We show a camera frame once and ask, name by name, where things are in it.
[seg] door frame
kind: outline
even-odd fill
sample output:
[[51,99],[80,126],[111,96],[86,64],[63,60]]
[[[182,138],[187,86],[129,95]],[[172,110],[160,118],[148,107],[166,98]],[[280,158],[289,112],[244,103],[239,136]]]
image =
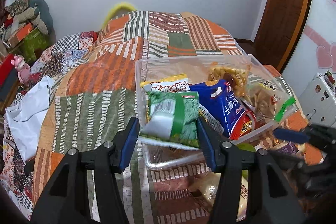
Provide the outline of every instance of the door frame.
[[[303,0],[301,12],[300,12],[300,15],[299,15],[298,22],[295,26],[293,35],[292,35],[292,37],[289,41],[289,44],[288,44],[288,46],[285,50],[285,53],[283,54],[283,57],[280,60],[280,63],[276,67],[276,69],[280,73],[284,70],[285,66],[287,65],[291,55],[293,54],[293,52],[294,52],[294,50],[297,46],[297,43],[300,39],[303,28],[305,27],[305,23],[306,23],[309,8],[310,8],[310,3],[311,3],[311,0]],[[270,4],[271,4],[271,0],[267,0],[266,5],[265,5],[265,9],[264,9],[264,13],[263,13],[263,16],[261,18],[261,22],[260,22],[260,25],[259,25],[259,28],[258,28],[258,31],[257,31],[256,38],[254,40],[254,43],[258,43],[258,40],[260,39],[261,33],[265,31],[265,23],[266,23],[265,15],[269,10]]]

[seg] plastic container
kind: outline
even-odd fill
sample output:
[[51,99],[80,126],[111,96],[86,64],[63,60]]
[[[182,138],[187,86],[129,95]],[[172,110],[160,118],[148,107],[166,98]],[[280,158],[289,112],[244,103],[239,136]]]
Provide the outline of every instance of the plastic container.
[[[135,62],[136,98],[140,130],[146,124],[146,92],[140,87],[140,82],[159,80],[165,77],[186,73],[191,84],[201,83],[208,80],[208,72],[213,62],[218,65],[228,65],[231,67],[244,68],[244,65],[251,64],[249,81],[256,82],[269,80],[280,90],[282,87],[274,81],[270,72],[253,55],[218,55],[218,56],[183,56],[168,58],[142,59]],[[283,119],[295,112],[294,105],[287,108]],[[234,144],[256,139],[263,132],[274,129],[278,123],[268,120],[262,127],[233,141]],[[166,149],[152,145],[143,145],[143,156],[146,165],[150,169],[165,169],[174,166],[185,165],[187,163],[202,160],[203,154],[200,150],[186,151],[179,153],[177,158],[173,153],[165,153]]]

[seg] white appliance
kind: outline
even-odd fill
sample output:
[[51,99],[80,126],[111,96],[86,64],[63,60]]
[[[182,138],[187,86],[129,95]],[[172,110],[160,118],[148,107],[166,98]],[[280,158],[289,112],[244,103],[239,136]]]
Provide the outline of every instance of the white appliance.
[[309,122],[336,127],[336,96],[329,80],[317,73],[299,97]]

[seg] brown wooden door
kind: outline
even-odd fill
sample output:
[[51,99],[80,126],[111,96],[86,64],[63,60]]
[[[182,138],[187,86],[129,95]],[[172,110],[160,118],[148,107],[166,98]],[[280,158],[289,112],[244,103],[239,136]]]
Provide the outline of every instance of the brown wooden door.
[[298,24],[304,0],[267,0],[255,40],[256,57],[279,69]]

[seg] pink plush toy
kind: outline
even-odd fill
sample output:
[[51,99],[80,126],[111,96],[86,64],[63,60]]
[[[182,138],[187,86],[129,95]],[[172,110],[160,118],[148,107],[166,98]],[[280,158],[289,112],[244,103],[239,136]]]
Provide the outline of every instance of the pink plush toy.
[[15,55],[14,60],[10,61],[17,70],[17,77],[20,83],[26,84],[30,76],[30,66],[25,63],[25,58],[22,55]]

